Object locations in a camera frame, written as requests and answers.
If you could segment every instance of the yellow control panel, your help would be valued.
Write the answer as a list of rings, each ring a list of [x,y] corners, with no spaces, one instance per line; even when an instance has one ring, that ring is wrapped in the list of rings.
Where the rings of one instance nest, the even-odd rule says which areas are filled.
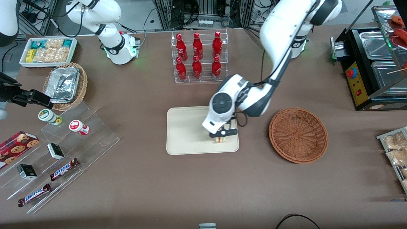
[[[353,63],[345,71],[345,74],[346,78],[348,79],[348,84],[350,87],[350,91],[352,92],[353,100],[355,101],[355,104],[359,106],[368,99],[368,94],[366,92],[362,78],[359,74],[359,69],[356,65],[356,62]]]

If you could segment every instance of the brown woven basket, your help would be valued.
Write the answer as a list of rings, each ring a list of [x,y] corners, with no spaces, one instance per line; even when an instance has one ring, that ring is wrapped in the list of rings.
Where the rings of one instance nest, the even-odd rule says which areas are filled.
[[[285,159],[305,164],[318,160],[328,147],[328,133],[322,121],[302,108],[277,112],[269,126],[269,137]]]
[[[58,66],[57,68],[68,68],[68,67],[75,67],[81,71],[81,75],[79,76],[79,83],[78,83],[76,98],[72,103],[54,103],[53,109],[55,109],[55,110],[66,111],[68,108],[71,108],[73,106],[80,104],[82,102],[83,98],[85,97],[86,87],[88,86],[88,76],[86,75],[86,72],[83,70],[83,68],[79,64],[76,64],[76,63],[63,64],[61,66]],[[51,73],[48,74],[48,77],[45,80],[44,86],[42,87],[43,93],[45,92],[45,89],[47,88],[50,76],[51,76]]]

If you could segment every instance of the yellow snack package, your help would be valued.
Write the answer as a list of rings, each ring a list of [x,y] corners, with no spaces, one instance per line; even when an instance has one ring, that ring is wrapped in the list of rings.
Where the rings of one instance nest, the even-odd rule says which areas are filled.
[[[26,56],[26,62],[27,63],[32,63],[33,62],[33,58],[34,58],[36,52],[37,52],[36,49],[29,49],[28,50],[27,56]]]

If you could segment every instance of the red bottle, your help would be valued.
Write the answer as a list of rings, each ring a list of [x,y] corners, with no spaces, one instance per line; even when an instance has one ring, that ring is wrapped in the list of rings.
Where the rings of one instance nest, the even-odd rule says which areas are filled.
[[[177,57],[175,60],[177,61],[177,65],[175,66],[175,68],[177,69],[179,80],[186,81],[186,68],[184,63],[182,62],[181,57]]]
[[[185,42],[182,40],[181,34],[178,33],[175,37],[177,38],[178,56],[182,58],[182,61],[188,60],[188,55],[186,54],[186,45]]]
[[[221,32],[216,31],[215,32],[215,39],[213,40],[212,43],[212,56],[215,58],[215,56],[221,56],[222,54],[222,40],[221,40]]]
[[[202,77],[202,64],[199,62],[199,57],[194,56],[194,62],[192,63],[192,69],[194,70],[194,78],[201,79]]]
[[[192,44],[194,48],[194,55],[197,55],[199,59],[202,59],[203,56],[203,48],[202,48],[202,41],[199,38],[199,33],[194,33],[194,43]]]
[[[214,80],[219,80],[221,77],[221,63],[219,62],[219,56],[215,56],[213,58],[213,63],[212,63],[212,79]]]

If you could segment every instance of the red emergency stop button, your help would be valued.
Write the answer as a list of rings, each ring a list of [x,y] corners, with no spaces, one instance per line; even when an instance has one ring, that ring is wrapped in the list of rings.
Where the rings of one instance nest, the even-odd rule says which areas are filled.
[[[353,72],[352,69],[350,69],[350,70],[348,70],[348,71],[346,72],[346,76],[349,77],[349,78],[351,78],[353,75],[354,75],[354,72]]]

